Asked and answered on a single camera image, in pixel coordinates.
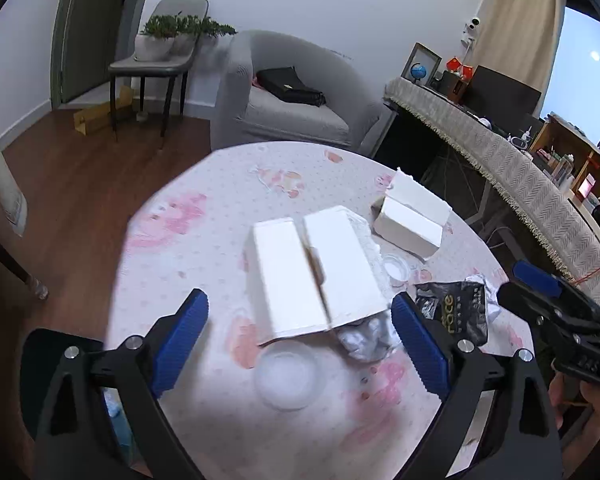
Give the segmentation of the person's right hand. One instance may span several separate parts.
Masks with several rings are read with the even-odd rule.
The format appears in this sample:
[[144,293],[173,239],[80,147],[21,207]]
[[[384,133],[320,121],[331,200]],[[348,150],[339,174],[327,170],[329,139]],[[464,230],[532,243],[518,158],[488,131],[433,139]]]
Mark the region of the person's right hand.
[[600,440],[600,385],[557,372],[548,388],[550,405],[555,414],[557,428],[562,428],[565,418],[572,424],[560,438],[562,450],[567,448],[594,448]]

